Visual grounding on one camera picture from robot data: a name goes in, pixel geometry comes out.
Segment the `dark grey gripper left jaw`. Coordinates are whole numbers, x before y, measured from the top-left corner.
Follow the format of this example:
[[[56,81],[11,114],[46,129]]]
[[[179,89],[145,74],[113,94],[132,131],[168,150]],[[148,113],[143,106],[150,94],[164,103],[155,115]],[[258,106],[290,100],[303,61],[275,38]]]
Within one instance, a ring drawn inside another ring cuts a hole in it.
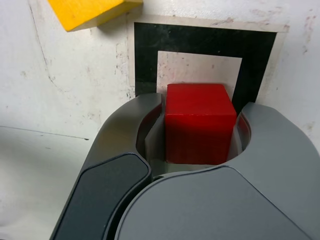
[[[162,96],[147,93],[103,124],[51,234],[53,240],[112,240],[125,209],[152,182],[145,138],[162,113]]]

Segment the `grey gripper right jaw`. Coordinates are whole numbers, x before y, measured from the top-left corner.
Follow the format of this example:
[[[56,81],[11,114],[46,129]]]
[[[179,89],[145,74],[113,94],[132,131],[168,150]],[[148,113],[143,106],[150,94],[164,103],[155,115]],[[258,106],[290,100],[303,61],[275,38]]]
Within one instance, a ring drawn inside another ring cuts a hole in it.
[[[125,210],[117,240],[317,240],[320,155],[277,110],[248,103],[242,147],[215,167],[170,173]]]

